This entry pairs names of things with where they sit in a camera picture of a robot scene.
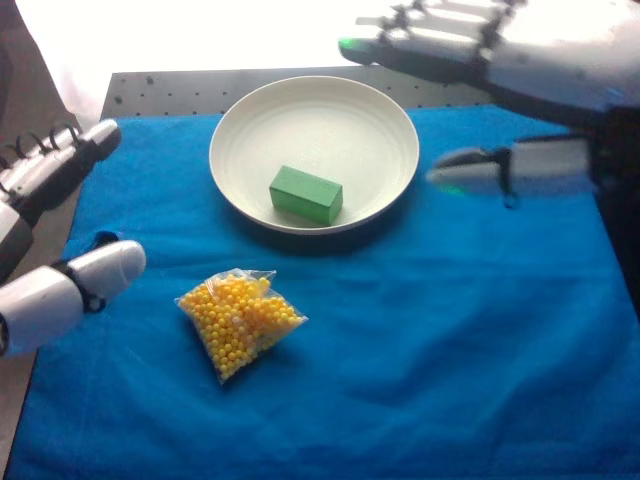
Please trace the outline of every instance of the clear plastic bag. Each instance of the clear plastic bag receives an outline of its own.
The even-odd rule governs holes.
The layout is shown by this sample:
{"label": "clear plastic bag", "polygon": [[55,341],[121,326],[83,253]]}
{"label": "clear plastic bag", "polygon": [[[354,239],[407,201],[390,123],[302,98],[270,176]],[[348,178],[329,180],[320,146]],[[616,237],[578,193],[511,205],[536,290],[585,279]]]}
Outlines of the clear plastic bag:
{"label": "clear plastic bag", "polygon": [[196,327],[220,383],[307,321],[271,289],[275,273],[236,268],[176,299]]}

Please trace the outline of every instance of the green rectangular block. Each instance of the green rectangular block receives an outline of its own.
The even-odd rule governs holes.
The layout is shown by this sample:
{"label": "green rectangular block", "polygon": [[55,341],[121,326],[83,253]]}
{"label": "green rectangular block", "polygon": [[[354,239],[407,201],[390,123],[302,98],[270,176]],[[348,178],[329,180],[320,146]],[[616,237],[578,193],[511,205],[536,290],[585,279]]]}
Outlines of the green rectangular block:
{"label": "green rectangular block", "polygon": [[329,226],[342,208],[342,185],[283,166],[269,187],[275,208]]}

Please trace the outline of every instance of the plate rim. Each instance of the plate rim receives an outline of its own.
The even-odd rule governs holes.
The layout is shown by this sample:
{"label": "plate rim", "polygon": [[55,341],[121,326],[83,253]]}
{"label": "plate rim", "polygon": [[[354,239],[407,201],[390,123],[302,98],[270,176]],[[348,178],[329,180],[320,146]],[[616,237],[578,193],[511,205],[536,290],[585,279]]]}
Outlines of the plate rim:
{"label": "plate rim", "polygon": [[[399,110],[404,115],[404,117],[409,122],[409,125],[411,126],[411,132],[413,134],[412,137],[413,137],[413,141],[415,142],[415,146],[416,146],[415,165],[413,167],[413,171],[411,172],[411,175],[408,176],[408,179],[407,179],[406,183],[402,186],[400,192],[398,193],[398,195],[393,200],[391,200],[387,205],[381,207],[377,211],[373,212],[372,214],[370,214],[370,215],[368,215],[368,216],[366,216],[364,218],[361,218],[359,220],[354,220],[354,221],[346,223],[346,224],[330,225],[328,227],[290,227],[290,226],[279,225],[279,224],[276,224],[276,223],[271,223],[271,222],[262,220],[260,218],[257,218],[255,216],[250,215],[249,213],[243,211],[240,207],[238,207],[234,202],[231,201],[231,199],[225,194],[223,189],[220,187],[220,182],[216,178],[216,174],[215,174],[214,169],[213,169],[211,151],[212,151],[212,148],[213,148],[213,142],[215,141],[215,138],[216,138],[216,133],[218,132],[218,129],[220,128],[220,126],[225,121],[225,118],[227,117],[227,115],[229,115],[243,101],[245,101],[246,99],[252,97],[253,95],[258,95],[264,89],[274,88],[276,86],[279,86],[282,83],[296,82],[296,81],[300,81],[302,79],[305,79],[305,80],[318,80],[318,81],[325,81],[325,80],[335,81],[335,80],[338,80],[340,82],[352,83],[352,84],[358,85],[359,87],[364,87],[364,88],[374,92],[376,95],[380,95],[380,96],[384,97],[384,99],[386,101],[390,102],[391,105],[393,105],[397,110]],[[366,84],[361,83],[361,82],[357,82],[355,80],[350,80],[348,78],[334,77],[334,76],[330,76],[330,75],[302,75],[302,76],[297,76],[297,77],[285,78],[283,80],[277,80],[277,81],[271,82],[271,83],[269,83],[267,85],[263,85],[262,87],[257,88],[255,90],[253,90],[252,92],[248,93],[247,95],[242,97],[240,100],[238,100],[235,104],[233,104],[233,106],[227,111],[227,113],[224,114],[223,117],[220,119],[220,121],[216,125],[216,128],[213,131],[213,135],[211,135],[211,141],[209,142],[209,155],[208,156],[209,156],[209,170],[211,172],[211,176],[213,177],[213,181],[214,181],[218,191],[222,194],[222,196],[224,197],[226,202],[228,202],[235,210],[240,212],[243,216],[245,216],[249,220],[258,223],[259,225],[262,225],[263,227],[269,228],[271,230],[276,230],[276,231],[279,231],[279,232],[282,232],[282,233],[288,233],[288,234],[293,234],[293,235],[329,235],[329,234],[332,234],[332,233],[345,232],[347,230],[351,230],[353,228],[356,228],[356,227],[358,227],[358,226],[360,226],[360,225],[362,225],[364,223],[367,223],[367,222],[373,220],[374,218],[376,218],[377,216],[379,216],[380,214],[382,214],[383,212],[385,212],[389,207],[391,207],[395,202],[398,201],[398,199],[406,192],[407,188],[409,188],[409,185],[411,184],[411,182],[415,178],[416,172],[418,171],[418,166],[420,164],[420,140],[418,138],[418,132],[416,131],[416,127],[413,124],[413,122],[411,121],[411,117],[409,117],[407,112],[400,105],[398,105],[398,103],[396,101],[394,101],[388,95],[385,95],[383,92],[381,92],[381,91],[379,91],[379,90],[377,90],[377,89],[375,89],[375,88],[373,88],[373,87],[371,87],[369,85],[366,85]]]}

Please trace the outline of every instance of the gray floor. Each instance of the gray floor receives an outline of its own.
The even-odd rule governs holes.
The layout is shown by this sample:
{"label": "gray floor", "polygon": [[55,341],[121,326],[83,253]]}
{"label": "gray floor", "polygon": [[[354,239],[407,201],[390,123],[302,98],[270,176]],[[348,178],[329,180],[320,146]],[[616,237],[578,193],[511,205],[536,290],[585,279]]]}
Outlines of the gray floor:
{"label": "gray floor", "polygon": [[[0,123],[0,142],[33,130],[46,135],[52,124],[75,119],[64,108],[49,72],[33,39],[17,22],[0,33],[13,64],[13,76],[4,115]],[[57,259],[66,242],[77,192],[55,211],[46,212],[34,230],[34,245],[13,277]],[[33,355],[0,360],[0,476],[5,471],[11,443],[27,390]]]}

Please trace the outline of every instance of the plastic bag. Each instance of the plastic bag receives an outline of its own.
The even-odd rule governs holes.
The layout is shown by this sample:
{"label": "plastic bag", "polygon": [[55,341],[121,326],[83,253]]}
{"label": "plastic bag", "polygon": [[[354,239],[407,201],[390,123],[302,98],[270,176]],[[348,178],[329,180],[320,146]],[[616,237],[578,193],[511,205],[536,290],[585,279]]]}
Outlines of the plastic bag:
{"label": "plastic bag", "polygon": [[222,272],[176,299],[191,318],[224,383],[307,321],[271,289],[275,272]]}

